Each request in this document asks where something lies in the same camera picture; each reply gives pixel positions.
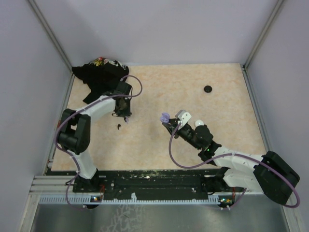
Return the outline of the purple round charging case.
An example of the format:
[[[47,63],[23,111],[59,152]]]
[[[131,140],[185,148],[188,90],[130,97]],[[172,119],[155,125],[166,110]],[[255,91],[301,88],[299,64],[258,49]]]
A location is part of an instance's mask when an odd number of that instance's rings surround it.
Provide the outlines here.
[[[162,113],[160,117],[160,121],[162,123],[169,123],[170,115],[168,113]]]

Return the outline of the white earbud charging case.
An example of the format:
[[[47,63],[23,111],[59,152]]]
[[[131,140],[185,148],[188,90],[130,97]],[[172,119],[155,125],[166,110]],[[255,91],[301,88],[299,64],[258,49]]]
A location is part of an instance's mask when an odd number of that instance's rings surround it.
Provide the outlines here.
[[[204,122],[202,120],[198,119],[195,121],[195,127],[203,126],[203,125],[204,125]]]

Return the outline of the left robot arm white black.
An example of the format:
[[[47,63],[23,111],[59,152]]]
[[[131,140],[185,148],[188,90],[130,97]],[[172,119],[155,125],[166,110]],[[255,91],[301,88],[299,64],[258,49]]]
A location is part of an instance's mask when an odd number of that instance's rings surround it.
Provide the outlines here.
[[[126,82],[120,82],[113,92],[106,92],[83,108],[66,109],[62,114],[56,143],[74,159],[78,175],[84,179],[83,186],[91,192],[100,187],[100,179],[95,177],[97,168],[88,150],[91,125],[107,114],[122,117],[127,121],[131,116],[132,96],[132,86]]]

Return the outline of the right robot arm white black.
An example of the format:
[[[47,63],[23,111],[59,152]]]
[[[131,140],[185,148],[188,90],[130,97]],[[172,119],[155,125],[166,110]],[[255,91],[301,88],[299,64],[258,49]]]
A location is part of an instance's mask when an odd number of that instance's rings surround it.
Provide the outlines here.
[[[194,128],[188,124],[188,119],[169,118],[168,114],[163,114],[160,120],[169,131],[171,141],[181,137],[199,150],[202,163],[191,166],[191,169],[212,164],[223,170],[215,180],[219,190],[241,187],[262,192],[285,207],[299,207],[300,196],[295,188],[300,177],[277,153],[268,151],[264,155],[254,155],[228,149],[214,141],[209,128],[201,120],[196,121]]]

